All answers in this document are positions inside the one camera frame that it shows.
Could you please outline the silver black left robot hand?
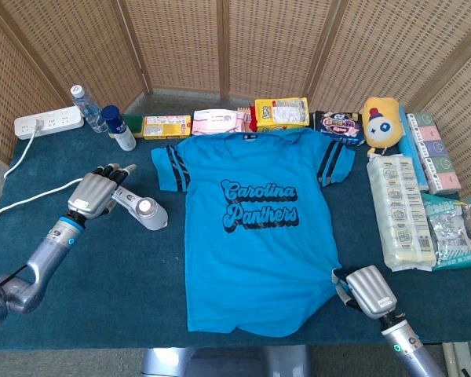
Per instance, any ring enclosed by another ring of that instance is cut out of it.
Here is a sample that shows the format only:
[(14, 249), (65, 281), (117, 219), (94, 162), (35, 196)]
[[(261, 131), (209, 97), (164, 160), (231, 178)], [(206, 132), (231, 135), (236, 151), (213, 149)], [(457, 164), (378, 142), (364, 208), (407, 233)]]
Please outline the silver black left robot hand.
[(137, 169), (136, 164), (120, 167), (109, 163), (87, 173), (68, 199), (67, 216), (82, 224), (108, 214), (115, 207), (117, 188)]

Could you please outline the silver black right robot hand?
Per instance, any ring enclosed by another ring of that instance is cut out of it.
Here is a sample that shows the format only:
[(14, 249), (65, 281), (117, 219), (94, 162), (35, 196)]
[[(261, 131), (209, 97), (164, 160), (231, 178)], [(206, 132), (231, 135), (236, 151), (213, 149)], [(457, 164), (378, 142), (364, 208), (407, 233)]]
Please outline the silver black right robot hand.
[(345, 306), (373, 320), (396, 309), (396, 296), (374, 265), (360, 269), (334, 269), (331, 279)]

